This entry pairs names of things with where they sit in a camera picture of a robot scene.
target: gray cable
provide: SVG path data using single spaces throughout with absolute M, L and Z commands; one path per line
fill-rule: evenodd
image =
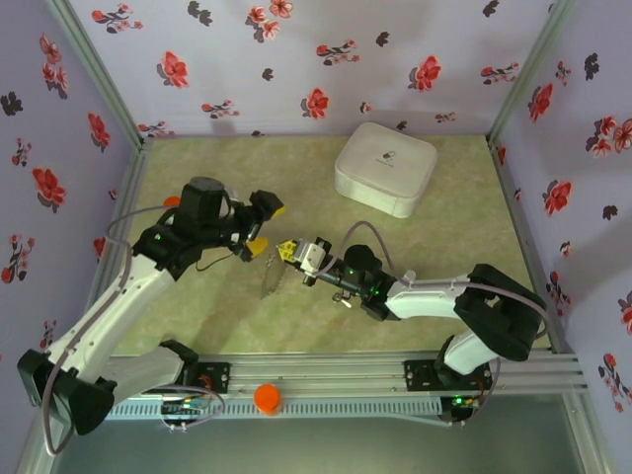
M 41 396 L 41 410 L 43 414 L 43 434 L 44 434 L 44 444 L 46 447 L 46 452 L 50 456 L 55 456 L 59 454 L 68 444 L 68 441 L 72 438 L 72 434 L 74 432 L 74 424 L 71 420 L 70 430 L 66 434 L 65 438 L 61 441 L 58 447 L 54 447 L 52 445 L 52 433 L 50 429 L 50 397 L 52 396 L 52 385 L 54 384 L 61 367 L 64 365 L 66 360 L 68 359 L 68 354 L 70 351 L 74 349 L 74 347 L 81 341 L 81 338 L 84 334 L 95 324 L 95 322 L 105 313 L 110 306 L 115 302 L 117 297 L 120 295 L 120 292 L 124 289 L 125 284 L 127 283 L 127 279 L 129 278 L 129 273 L 131 272 L 131 245 L 125 240 L 118 239 L 112 235 L 112 231 L 114 227 L 128 219 L 129 217 L 140 214 L 143 212 L 149 212 L 151 210 L 159 210 L 172 207 L 171 205 L 157 205 L 154 207 L 147 207 L 140 210 L 135 210 L 133 212 L 129 212 L 126 215 L 113 220 L 107 228 L 106 238 L 117 245 L 123 246 L 125 249 L 125 265 L 120 277 L 120 281 L 118 282 L 118 291 L 115 291 L 110 295 L 110 297 L 101 305 L 101 307 L 92 315 L 92 317 L 84 324 L 78 331 L 77 334 L 70 340 L 68 345 L 64 348 L 63 353 L 55 363 L 50 375 L 48 376 L 48 380 L 46 381 L 46 385 L 43 388 L 43 393 Z
M 461 427 L 470 425 L 474 420 L 480 417 L 481 413 L 483 413 L 483 411 L 487 408 L 487 406 L 489 405 L 490 398 L 492 398 L 492 393 L 494 392 L 494 389 L 496 388 L 496 384 L 498 383 L 498 377 L 500 374 L 501 374 L 501 358 L 496 357 L 496 373 L 494 374 L 494 380 L 492 380 L 492 386 L 485 394 L 485 398 L 483 399 L 483 404 L 480 407 L 478 407 L 478 410 L 476 410 L 470 418 L 468 418 L 465 422 L 461 424 Z
M 212 397 L 215 397 L 217 400 L 219 400 L 219 403 L 221 403 L 221 408 L 219 410 L 214 411 L 213 413 L 211 413 L 207 417 L 200 418 L 198 420 L 194 420 L 192 422 L 186 423 L 184 426 L 178 426 L 176 424 L 169 425 L 167 423 L 167 421 L 164 418 L 162 418 L 161 419 L 162 423 L 167 428 L 169 428 L 170 430 L 176 430 L 176 431 L 179 431 L 179 432 L 184 432 L 188 428 L 196 427 L 196 426 L 202 425 L 204 423 L 208 423 L 211 420 L 214 420 L 219 415 L 224 413 L 224 411 L 226 410 L 226 402 L 224 401 L 224 399 L 217 392 L 215 392 L 213 390 L 210 390 L 209 388 L 195 387 L 195 386 L 191 386 L 191 385 L 163 385 L 162 387 L 158 387 L 158 388 L 162 388 L 162 389 L 166 389 L 166 390 L 181 390 L 181 391 L 187 390 L 187 391 L 190 391 L 190 392 L 204 393 L 204 394 L 210 395 Z
M 384 257 L 386 258 L 386 262 L 388 263 L 388 266 L 390 267 L 390 269 L 393 272 L 394 276 L 397 278 L 397 280 L 400 283 L 402 283 L 405 286 L 408 286 L 409 288 L 415 288 L 415 289 L 417 289 L 417 288 L 418 289 L 423 289 L 425 287 L 436 287 L 436 282 L 430 282 L 430 283 L 419 282 L 419 283 L 413 284 L 411 281 L 399 277 L 397 275 L 397 270 L 395 269 L 395 265 L 393 264 L 393 260 L 391 259 L 391 256 L 388 253 L 388 249 L 386 248 L 386 244 L 384 243 L 384 240 L 382 239 L 382 236 L 379 234 L 378 230 L 375 228 L 375 226 L 373 224 L 371 224 L 370 222 L 367 222 L 365 220 L 361 220 L 359 222 L 356 222 L 349 229 L 349 231 L 347 231 L 347 234 L 343 238 L 343 241 L 341 242 L 341 244 L 340 244 L 340 246 L 338 248 L 338 253 L 336 254 L 336 256 L 334 258 L 332 258 L 331 262 L 323 270 L 321 270 L 320 272 L 317 272 L 314 275 L 315 277 L 318 277 L 318 276 L 320 276 L 322 274 L 325 274 L 326 272 L 328 272 L 331 269 L 331 267 L 334 266 L 336 261 L 340 258 L 341 254 L 343 253 L 343 251 L 347 247 L 347 242 L 351 238 L 352 234 L 361 225 L 364 225 L 364 226 L 368 227 L 371 230 L 371 232 L 373 232 L 373 234 L 377 238 L 377 241 L 379 242 L 380 247 L 382 248 L 382 252 L 384 253 Z M 544 308 L 542 308 L 541 306 L 539 306 L 535 302 L 531 301 L 530 299 L 525 298 L 524 296 L 516 294 L 516 293 L 514 293 L 512 291 L 507 291 L 507 290 L 502 289 L 502 288 L 496 288 L 494 286 L 489 286 L 487 284 L 475 283 L 475 282 L 471 282 L 471 281 L 455 281 L 455 282 L 452 283 L 452 287 L 454 287 L 454 288 L 468 287 L 468 288 L 482 289 L 482 290 L 485 290 L 485 291 L 489 291 L 489 292 L 498 294 L 499 296 L 505 296 L 507 298 L 511 298 L 511 299 L 513 299 L 515 301 L 518 301 L 518 302 L 520 302 L 522 304 L 525 304 L 526 306 L 534 309 L 535 311 L 538 312 L 538 314 L 540 316 L 542 316 L 542 323 L 544 324 L 544 328 L 542 329 L 542 331 L 537 333 L 537 335 L 535 336 L 535 339 L 540 339 L 543 336 L 545 336 L 547 334 L 547 332 L 548 332 L 549 326 L 552 325 L 552 322 L 550 320 L 551 316 L 549 315 L 549 313 L 546 312 L 546 310 Z M 483 404 L 478 408 L 478 410 L 476 410 L 476 412 L 474 412 L 472 414 L 472 416 L 469 418 L 469 420 L 467 420 L 465 422 L 461 422 L 461 427 L 465 427 L 466 425 L 469 425 L 470 423 L 472 423 L 472 421 L 474 421 L 478 417 L 480 417 L 481 413 L 485 410 L 485 408 L 489 404 L 489 400 L 492 397 L 492 393 L 494 392 L 494 389 L 496 388 L 496 384 L 498 383 L 498 378 L 499 378 L 500 373 L 501 373 L 501 359 L 499 357 L 497 357 L 496 358 L 496 374 L 494 375 L 494 380 L 492 381 L 492 386 L 490 387 L 490 389 L 488 390 L 487 394 L 485 395 L 485 399 L 483 400 Z
M 316 274 L 314 274 L 314 277 L 319 277 L 320 275 L 325 274 L 326 272 L 328 272 L 334 266 L 336 261 L 340 258 L 341 254 L 344 252 L 345 248 L 347 247 L 347 242 L 351 238 L 352 234 L 361 225 L 364 225 L 364 226 L 368 227 L 371 230 L 371 232 L 373 232 L 373 234 L 377 238 L 377 241 L 379 242 L 380 247 L 382 248 L 382 252 L 384 253 L 384 257 L 386 257 L 386 262 L 388 263 L 388 266 L 390 267 L 391 271 L 393 272 L 393 275 L 397 278 L 397 280 L 400 283 L 402 283 L 405 286 L 408 286 L 411 289 L 412 288 L 414 288 L 414 289 L 423 289 L 425 287 L 436 288 L 436 282 L 435 281 L 434 282 L 428 282 L 428 283 L 424 283 L 424 282 L 413 283 L 412 281 L 409 281 L 407 279 L 404 279 L 404 278 L 401 278 L 400 276 L 398 276 L 397 275 L 397 270 L 395 269 L 395 264 L 393 264 L 393 260 L 391 259 L 391 256 L 388 253 L 388 249 L 386 248 L 386 244 L 384 243 L 384 240 L 382 239 L 382 236 L 379 234 L 379 232 L 377 231 L 377 229 L 375 228 L 375 226 L 373 224 L 371 224 L 370 222 L 367 222 L 365 220 L 361 220 L 359 222 L 356 222 L 349 229 L 349 231 L 347 231 L 347 234 L 345 235 L 345 238 L 343 239 L 343 241 L 341 242 L 340 246 L 338 247 L 338 253 L 336 254 L 336 256 L 334 256 L 332 258 L 332 260 L 329 262 L 329 264 L 327 264 L 327 266 L 323 270 L 321 270 L 320 272 L 317 272 Z M 502 288 L 496 288 L 495 286 L 489 286 L 487 284 L 474 283 L 474 282 L 471 282 L 471 281 L 455 281 L 452 284 L 452 287 L 454 287 L 454 288 L 469 287 L 469 288 L 483 289 L 485 291 L 489 291 L 491 293 L 495 293 L 495 294 L 498 294 L 500 296 L 505 296 L 507 298 L 511 298 L 511 299 L 513 299 L 515 301 L 518 301 L 518 302 L 520 302 L 520 303 L 532 308 L 533 310 L 537 311 L 538 314 L 540 316 L 542 316 L 542 323 L 544 324 L 544 328 L 542 329 L 542 331 L 537 333 L 537 335 L 535 336 L 535 339 L 540 339 L 543 336 L 545 336 L 547 334 L 547 332 L 548 332 L 549 326 L 552 325 L 552 322 L 550 320 L 551 316 L 549 315 L 549 313 L 546 312 L 546 310 L 544 308 L 542 308 L 540 305 L 536 304 L 535 302 L 531 301 L 530 299 L 525 298 L 524 296 L 516 294 L 516 293 L 514 293 L 512 291 L 507 291 L 507 290 L 502 289 Z

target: black bracket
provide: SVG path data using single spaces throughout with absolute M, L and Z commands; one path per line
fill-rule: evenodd
M 439 379 L 435 369 L 435 360 L 431 358 L 421 360 L 404 360 L 404 379 L 408 392 L 465 392 L 492 386 L 490 366 L 486 363 L 477 367 L 471 374 L 444 383 Z
M 210 389 L 220 395 L 228 393 L 230 382 L 230 363 L 228 362 L 199 362 L 197 364 L 197 380 L 194 385 L 207 388 L 205 378 L 210 379 Z

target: table surface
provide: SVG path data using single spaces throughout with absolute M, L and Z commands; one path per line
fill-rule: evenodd
M 258 189 L 276 193 L 286 211 L 266 223 L 260 235 L 271 243 L 316 236 L 334 251 L 358 220 L 372 222 L 384 237 L 402 274 L 417 278 L 455 277 L 488 263 L 530 287 L 514 227 L 485 138 L 481 135 L 419 137 L 433 144 L 438 161 L 415 213 L 397 219 L 339 195 L 334 162 L 348 138 L 231 137 L 176 138 L 154 142 L 139 192 L 138 208 L 179 195 L 193 176 L 209 176 L 247 199 Z M 158 213 L 141 214 L 129 239 L 155 223 Z M 375 238 L 359 229 L 351 243 L 378 251 Z M 165 338 L 176 338 L 200 354 L 437 350 L 465 325 L 447 318 L 414 318 L 379 323 L 355 301 L 347 309 L 331 299 L 324 282 L 301 284 L 288 269 L 279 292 L 261 299 L 271 248 L 245 264 L 237 258 L 199 273 L 189 269 L 159 296 L 126 335 L 117 355 L 138 355 Z M 208 250 L 200 266 L 226 255 Z

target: floral wallpaper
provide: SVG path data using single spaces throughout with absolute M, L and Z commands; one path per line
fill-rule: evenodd
M 500 11 L 503 5 L 497 5 Z M 632 3 L 579 2 L 498 146 L 524 245 L 579 355 L 620 472 L 632 465 Z M 596 29 L 594 25 L 607 25 Z
M 485 133 L 551 0 L 70 3 L 139 132 L 156 137 L 350 133 L 364 121 Z
M 16 364 L 83 314 L 132 148 L 44 2 L 3 5 L 0 25 L 0 471 L 15 472 L 36 413 Z

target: black cable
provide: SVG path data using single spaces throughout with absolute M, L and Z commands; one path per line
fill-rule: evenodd
M 198 266 L 198 263 L 199 263 L 199 262 L 196 262 L 196 270 L 197 270 L 198 272 L 204 272 L 204 271 L 206 271 L 206 270 L 210 269 L 213 265 L 215 265 L 215 264 L 217 264 L 217 263 L 221 262 L 222 260 L 226 260 L 226 259 L 228 259 L 228 258 L 230 258 L 230 257 L 232 257 L 232 256 L 233 256 L 233 254 L 228 254 L 228 255 L 226 255 L 226 256 L 224 256 L 224 257 L 221 257 L 221 258 L 219 258 L 219 259 L 217 259 L 217 260 L 214 260 L 213 262 L 211 262 L 210 264 L 208 264 L 206 267 L 204 267 L 204 268 L 202 268 L 202 269 Z

